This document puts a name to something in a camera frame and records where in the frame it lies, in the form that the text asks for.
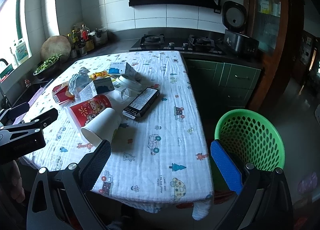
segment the metal screw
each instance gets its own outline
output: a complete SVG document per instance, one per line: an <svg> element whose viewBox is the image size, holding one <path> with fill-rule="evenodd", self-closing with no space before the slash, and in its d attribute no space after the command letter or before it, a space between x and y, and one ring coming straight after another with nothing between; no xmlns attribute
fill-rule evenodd
<svg viewBox="0 0 320 230"><path fill-rule="evenodd" d="M277 172L278 174L282 174L283 170L282 170L282 168L276 168L276 172Z"/></svg>
<svg viewBox="0 0 320 230"><path fill-rule="evenodd" d="M71 163L69 166L68 166L68 169L70 170L73 170L77 167L77 164L76 163Z"/></svg>
<svg viewBox="0 0 320 230"><path fill-rule="evenodd" d="M247 169L254 169L254 165L252 163L247 163L245 166Z"/></svg>
<svg viewBox="0 0 320 230"><path fill-rule="evenodd" d="M45 173L45 171L46 171L46 168L45 168L45 167L42 167L42 168L39 169L39 173L40 173L40 174Z"/></svg>

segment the basket rim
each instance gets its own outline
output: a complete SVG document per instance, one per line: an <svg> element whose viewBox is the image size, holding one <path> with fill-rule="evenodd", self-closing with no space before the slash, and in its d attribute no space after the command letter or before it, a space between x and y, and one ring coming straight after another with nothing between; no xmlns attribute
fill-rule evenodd
<svg viewBox="0 0 320 230"><path fill-rule="evenodd" d="M279 168L284 168L284 162L285 162L285 149L284 149L284 144L283 144L283 141L282 141L282 138L279 134L279 132L277 131L277 129L274 127L274 125L267 119L265 118L264 116L262 116L261 114L257 113L257 112L254 112L254 111L251 111L251 110L247 110L247 109L234 109L234 110L231 110L227 113L225 113L218 121L217 125L216 125L216 129L215 129L215 132L214 132L214 138L216 140L219 140L219 135L220 135L220 130L222 128L222 124L224 122L224 120L231 116L231 115L234 115L235 113L246 113L247 116L249 116L249 114L253 114L255 116L258 116L261 120L264 120L265 122L268 122L270 127L274 130L274 132L276 133L276 136L280 139L280 142L277 143L278 144L278 148L281 149L282 153L283 153L283 158L279 161L279 164L278 164L278 167Z"/></svg>

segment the black bowl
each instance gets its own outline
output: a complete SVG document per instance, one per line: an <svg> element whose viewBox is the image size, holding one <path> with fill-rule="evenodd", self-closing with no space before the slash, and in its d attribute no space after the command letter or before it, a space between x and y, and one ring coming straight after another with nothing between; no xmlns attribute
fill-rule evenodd
<svg viewBox="0 0 320 230"><path fill-rule="evenodd" d="M60 58L57 61L55 61L53 64L48 66L46 69L42 70L41 72L35 74L35 71L34 71L33 75L39 80L51 78L59 70L59 68L60 68Z"/></svg>

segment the bowl of vegetables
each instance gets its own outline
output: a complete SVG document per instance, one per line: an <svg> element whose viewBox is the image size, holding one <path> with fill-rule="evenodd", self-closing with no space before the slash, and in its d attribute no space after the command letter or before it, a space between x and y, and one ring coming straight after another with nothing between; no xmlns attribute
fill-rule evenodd
<svg viewBox="0 0 320 230"><path fill-rule="evenodd" d="M39 66L34 72L33 75L36 76L39 80L50 78L60 67L60 56L61 54L54 54L49 57L44 63Z"/></svg>

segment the green plastic trash bin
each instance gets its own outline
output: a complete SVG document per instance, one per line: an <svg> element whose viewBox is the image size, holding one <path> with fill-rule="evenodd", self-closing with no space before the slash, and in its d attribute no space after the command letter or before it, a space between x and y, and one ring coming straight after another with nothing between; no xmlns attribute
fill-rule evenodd
<svg viewBox="0 0 320 230"><path fill-rule="evenodd" d="M285 152L276 128L262 115L245 109L227 112L220 118L215 139L235 153L243 163L251 162L260 170L283 169Z"/></svg>

